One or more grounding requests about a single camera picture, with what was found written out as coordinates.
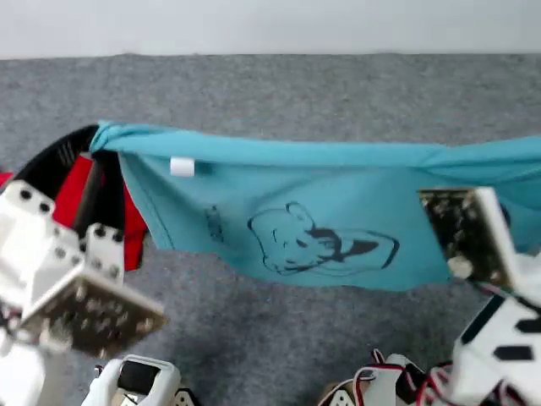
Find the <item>white robot part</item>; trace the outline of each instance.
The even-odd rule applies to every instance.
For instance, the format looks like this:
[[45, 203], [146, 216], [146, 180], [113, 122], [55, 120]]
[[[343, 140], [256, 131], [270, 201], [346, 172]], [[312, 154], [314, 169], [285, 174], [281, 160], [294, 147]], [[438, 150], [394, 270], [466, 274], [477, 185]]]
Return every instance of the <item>white robot part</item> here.
[[[23, 181], [11, 182], [0, 195], [2, 406], [63, 404], [63, 386], [56, 381], [60, 353], [111, 356], [166, 322], [160, 304], [123, 286], [123, 238], [117, 229], [93, 224], [79, 240], [52, 219], [53, 211], [54, 202]], [[160, 367], [148, 400], [140, 404], [169, 406], [179, 388], [178, 371], [157, 360], [139, 362]], [[107, 396], [106, 378], [89, 399]]]
[[[180, 373], [174, 365], [128, 355], [109, 361], [90, 384], [82, 406], [177, 406], [181, 391]], [[183, 392], [182, 399], [186, 406], [193, 403], [187, 392]]]

